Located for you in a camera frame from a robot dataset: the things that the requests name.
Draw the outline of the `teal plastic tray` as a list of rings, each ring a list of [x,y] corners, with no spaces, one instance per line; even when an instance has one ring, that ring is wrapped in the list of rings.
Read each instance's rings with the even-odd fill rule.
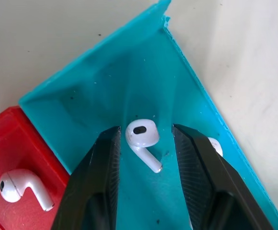
[[[278,211],[168,30],[160,0],[23,96],[20,107],[71,173],[104,130],[154,120],[160,141],[152,172],[121,138],[117,230],[190,230],[171,127],[219,141],[278,230]]]

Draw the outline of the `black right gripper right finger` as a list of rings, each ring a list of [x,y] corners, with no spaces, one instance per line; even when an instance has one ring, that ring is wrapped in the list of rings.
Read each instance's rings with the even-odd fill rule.
[[[239,173],[199,131],[172,127],[193,230],[274,230]]]

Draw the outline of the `red plastic tray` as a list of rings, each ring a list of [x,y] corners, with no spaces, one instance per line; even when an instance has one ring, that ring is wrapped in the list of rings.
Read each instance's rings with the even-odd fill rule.
[[[0,230],[50,230],[69,174],[18,106],[0,113],[0,177],[13,169],[38,175],[55,206],[43,211],[30,188],[16,203],[0,195]]]

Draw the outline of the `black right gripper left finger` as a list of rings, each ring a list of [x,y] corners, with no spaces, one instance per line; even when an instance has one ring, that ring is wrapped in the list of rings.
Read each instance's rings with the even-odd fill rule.
[[[100,133],[72,172],[51,230],[116,230],[121,128]]]

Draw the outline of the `white earbud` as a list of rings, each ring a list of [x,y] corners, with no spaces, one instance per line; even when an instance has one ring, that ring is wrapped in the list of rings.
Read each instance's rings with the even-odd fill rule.
[[[125,131],[126,142],[130,149],[154,173],[161,172],[161,162],[147,149],[158,143],[160,135],[156,124],[150,119],[137,119],[132,121]]]
[[[27,188],[34,193],[43,211],[48,212],[55,206],[42,180],[28,169],[7,171],[0,177],[0,194],[9,202],[18,202]]]
[[[211,137],[208,137],[211,145],[213,146],[213,148],[216,150],[216,152],[221,156],[223,157],[223,150],[222,150],[222,147],[219,143],[218,140],[214,139],[214,138],[211,138]]]

